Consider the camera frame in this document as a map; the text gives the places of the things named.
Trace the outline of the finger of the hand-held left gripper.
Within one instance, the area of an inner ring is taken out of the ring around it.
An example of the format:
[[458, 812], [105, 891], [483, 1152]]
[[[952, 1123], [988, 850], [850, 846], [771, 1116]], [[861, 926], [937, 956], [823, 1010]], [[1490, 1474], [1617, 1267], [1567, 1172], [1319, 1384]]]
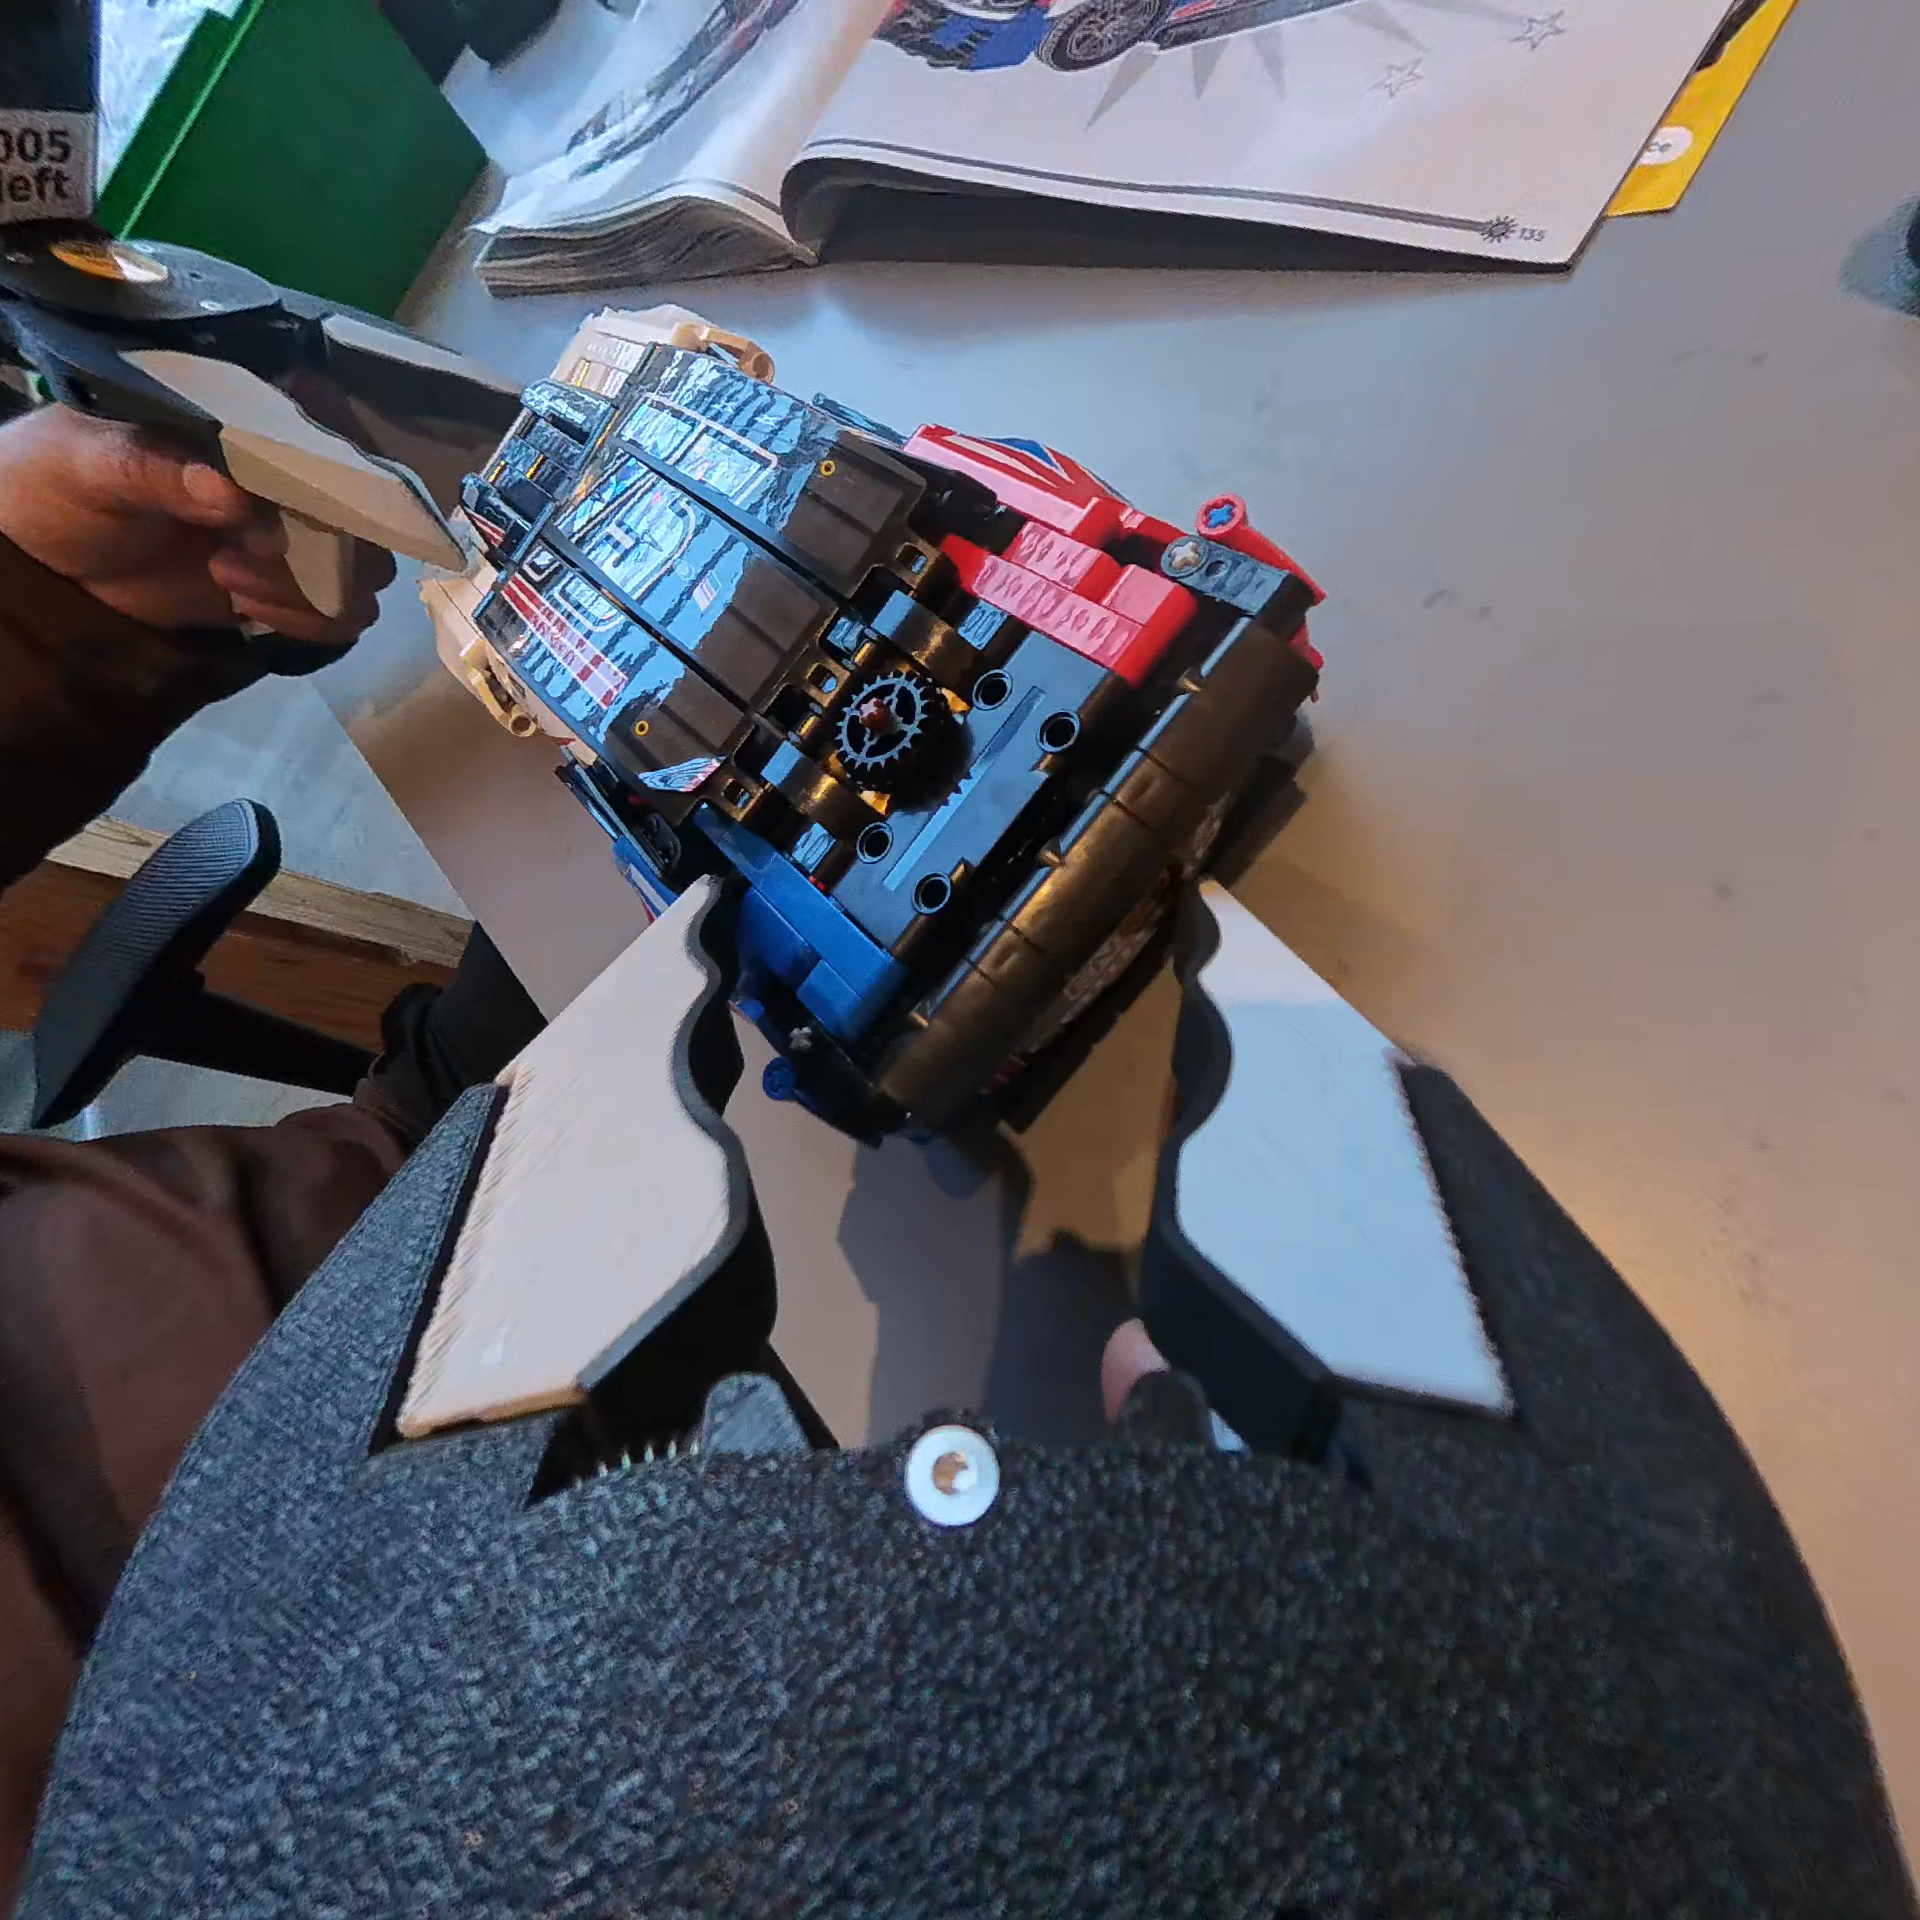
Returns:
[[347, 312], [320, 320], [320, 364], [376, 447], [413, 435], [483, 453], [521, 411], [519, 382]]
[[250, 370], [164, 348], [127, 361], [219, 425], [228, 477], [280, 509], [285, 560], [295, 578], [351, 578], [357, 544], [464, 574], [467, 549], [425, 483], [368, 454]]

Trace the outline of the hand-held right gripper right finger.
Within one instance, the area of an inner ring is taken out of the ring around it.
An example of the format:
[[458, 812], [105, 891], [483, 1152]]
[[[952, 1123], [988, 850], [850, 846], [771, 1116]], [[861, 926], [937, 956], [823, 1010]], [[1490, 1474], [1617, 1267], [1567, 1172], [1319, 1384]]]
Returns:
[[1351, 1403], [1508, 1426], [1411, 1058], [1214, 882], [1181, 903], [1174, 975], [1139, 1262], [1160, 1353], [1254, 1452], [1320, 1460]]

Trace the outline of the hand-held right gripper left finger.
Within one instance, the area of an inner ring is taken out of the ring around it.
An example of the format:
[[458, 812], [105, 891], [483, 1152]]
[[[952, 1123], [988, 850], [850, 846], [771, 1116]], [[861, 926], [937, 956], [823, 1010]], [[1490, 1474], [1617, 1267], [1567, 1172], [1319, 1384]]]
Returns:
[[497, 1074], [401, 1438], [587, 1403], [651, 1438], [771, 1345], [774, 1260], [726, 1123], [740, 898], [687, 886]]

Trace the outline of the green plastic bin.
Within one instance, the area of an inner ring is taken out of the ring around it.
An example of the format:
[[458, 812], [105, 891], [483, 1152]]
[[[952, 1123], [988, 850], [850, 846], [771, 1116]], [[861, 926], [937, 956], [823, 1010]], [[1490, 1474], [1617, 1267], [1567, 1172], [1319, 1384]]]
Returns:
[[394, 320], [487, 167], [481, 141], [376, 4], [184, 13], [102, 161], [99, 225]]

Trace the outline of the toy brick race car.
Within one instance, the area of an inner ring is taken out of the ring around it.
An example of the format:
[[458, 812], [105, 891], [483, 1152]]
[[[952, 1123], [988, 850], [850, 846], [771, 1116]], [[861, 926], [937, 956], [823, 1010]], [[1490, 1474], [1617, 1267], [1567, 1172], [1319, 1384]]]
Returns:
[[861, 1140], [1066, 1066], [1322, 672], [1237, 495], [1179, 525], [1032, 437], [898, 434], [673, 304], [579, 325], [458, 508], [445, 671], [652, 914], [738, 889], [768, 1092]]

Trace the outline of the grey desk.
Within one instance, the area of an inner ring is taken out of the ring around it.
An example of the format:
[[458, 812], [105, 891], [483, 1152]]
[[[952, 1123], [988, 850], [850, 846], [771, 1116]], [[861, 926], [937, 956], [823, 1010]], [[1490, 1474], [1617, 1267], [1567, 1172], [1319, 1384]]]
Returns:
[[1237, 892], [1436, 1059], [1760, 1464], [1915, 1847], [1915, 4], [1800, 4], [1678, 210], [1562, 277], [1008, 252], [407, 320], [538, 378], [684, 302], [780, 380], [1239, 491], [1327, 591], [1306, 803]]

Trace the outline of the person's left hand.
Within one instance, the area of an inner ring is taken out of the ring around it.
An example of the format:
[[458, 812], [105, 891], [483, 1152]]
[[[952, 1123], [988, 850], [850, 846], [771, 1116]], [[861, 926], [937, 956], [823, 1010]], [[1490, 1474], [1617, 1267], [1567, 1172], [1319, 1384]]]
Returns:
[[274, 508], [158, 430], [45, 404], [1, 429], [1, 536], [148, 627], [260, 627], [355, 641], [395, 561], [359, 544], [343, 609], [320, 612], [285, 557]]

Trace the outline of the person's right hand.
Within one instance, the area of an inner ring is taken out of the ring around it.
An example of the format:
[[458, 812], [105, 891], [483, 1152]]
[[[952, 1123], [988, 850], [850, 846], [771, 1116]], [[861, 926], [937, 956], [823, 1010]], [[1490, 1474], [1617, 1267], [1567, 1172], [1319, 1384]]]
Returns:
[[1144, 1330], [1144, 1322], [1132, 1317], [1106, 1338], [1096, 1362], [1096, 1389], [1102, 1416], [1108, 1427], [1119, 1423], [1132, 1389], [1155, 1374], [1167, 1372], [1167, 1358]]

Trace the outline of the wooden beam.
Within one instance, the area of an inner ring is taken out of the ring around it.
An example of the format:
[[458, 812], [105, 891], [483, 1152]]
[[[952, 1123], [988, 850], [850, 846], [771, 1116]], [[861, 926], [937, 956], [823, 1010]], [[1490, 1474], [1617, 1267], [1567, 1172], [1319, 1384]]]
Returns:
[[[1, 902], [1, 1029], [25, 1031], [111, 902], [157, 850], [155, 830], [102, 818], [62, 842]], [[357, 1047], [407, 984], [447, 984], [470, 922], [411, 898], [278, 872], [204, 953], [219, 994]]]

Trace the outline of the race car instruction booklet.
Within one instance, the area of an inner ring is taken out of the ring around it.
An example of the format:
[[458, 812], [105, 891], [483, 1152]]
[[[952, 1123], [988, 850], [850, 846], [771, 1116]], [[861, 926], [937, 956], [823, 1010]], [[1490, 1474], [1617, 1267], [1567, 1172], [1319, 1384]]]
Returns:
[[836, 257], [1562, 269], [1758, 4], [637, 4], [478, 219], [501, 296]]

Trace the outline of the black rounded device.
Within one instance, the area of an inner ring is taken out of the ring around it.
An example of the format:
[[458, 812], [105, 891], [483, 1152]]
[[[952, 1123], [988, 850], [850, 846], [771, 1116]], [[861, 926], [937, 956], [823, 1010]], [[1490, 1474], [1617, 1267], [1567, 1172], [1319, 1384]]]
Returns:
[[1847, 294], [1902, 318], [1918, 318], [1918, 201], [1897, 205], [1878, 226], [1860, 233], [1841, 263]]

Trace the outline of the yellow leaflet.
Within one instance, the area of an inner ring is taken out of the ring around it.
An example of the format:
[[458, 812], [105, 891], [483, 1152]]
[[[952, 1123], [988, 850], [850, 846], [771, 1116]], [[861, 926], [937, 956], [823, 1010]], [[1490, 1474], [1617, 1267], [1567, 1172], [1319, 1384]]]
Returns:
[[1608, 219], [1676, 209], [1796, 1], [1735, 1], [1607, 206]]

